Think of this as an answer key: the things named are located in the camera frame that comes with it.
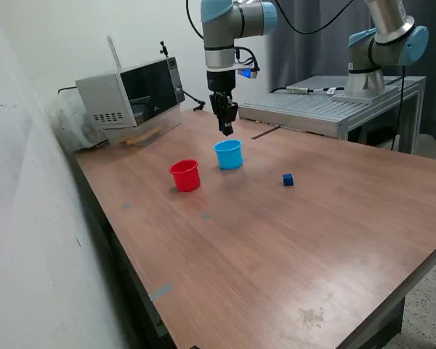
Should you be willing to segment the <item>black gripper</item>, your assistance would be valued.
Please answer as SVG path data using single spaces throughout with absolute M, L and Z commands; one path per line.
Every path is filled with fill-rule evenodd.
M 233 122 L 238 112 L 238 104 L 235 102 L 225 105 L 225 96 L 231 96 L 235 89 L 235 71 L 207 71 L 207 84 L 210 91 L 210 102 L 214 115 L 217 117 L 219 130 L 224 136 L 233 133 Z

